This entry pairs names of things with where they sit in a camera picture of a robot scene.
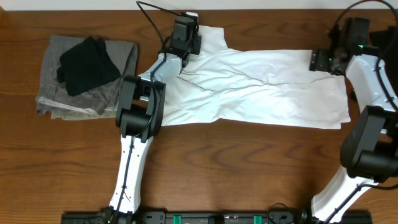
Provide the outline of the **white t-shirt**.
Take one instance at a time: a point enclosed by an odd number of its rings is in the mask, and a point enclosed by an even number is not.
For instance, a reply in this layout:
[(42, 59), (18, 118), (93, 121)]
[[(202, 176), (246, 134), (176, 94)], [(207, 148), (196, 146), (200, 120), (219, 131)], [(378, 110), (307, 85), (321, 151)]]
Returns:
[(340, 129), (350, 121), (345, 79), (311, 72), (309, 50), (239, 51), (200, 26), (199, 55), (167, 84), (164, 126), (230, 119)]

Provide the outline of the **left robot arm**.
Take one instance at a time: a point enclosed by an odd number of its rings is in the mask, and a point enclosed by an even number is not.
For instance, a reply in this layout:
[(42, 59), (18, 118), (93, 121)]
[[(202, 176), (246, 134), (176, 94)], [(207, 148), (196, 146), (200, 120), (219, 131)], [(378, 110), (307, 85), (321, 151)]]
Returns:
[(122, 153), (116, 188), (109, 203), (114, 210), (112, 220), (122, 214), (134, 214), (139, 208), (146, 155), (163, 120), (166, 83), (181, 74), (191, 54), (200, 53), (198, 34), (186, 40), (173, 35), (165, 41), (170, 45), (162, 49), (147, 71), (123, 80), (116, 112)]

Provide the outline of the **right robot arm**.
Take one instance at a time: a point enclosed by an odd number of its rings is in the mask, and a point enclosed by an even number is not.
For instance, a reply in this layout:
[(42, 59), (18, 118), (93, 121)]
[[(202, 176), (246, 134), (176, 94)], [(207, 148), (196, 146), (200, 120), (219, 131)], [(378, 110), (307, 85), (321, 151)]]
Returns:
[(329, 49), (312, 52), (309, 69), (343, 75), (351, 83), (360, 116), (340, 149), (340, 168), (303, 213), (307, 223), (371, 223), (368, 212), (348, 209), (368, 189), (384, 189), (397, 177), (397, 95), (381, 51), (368, 42), (368, 19), (351, 17), (329, 33)]

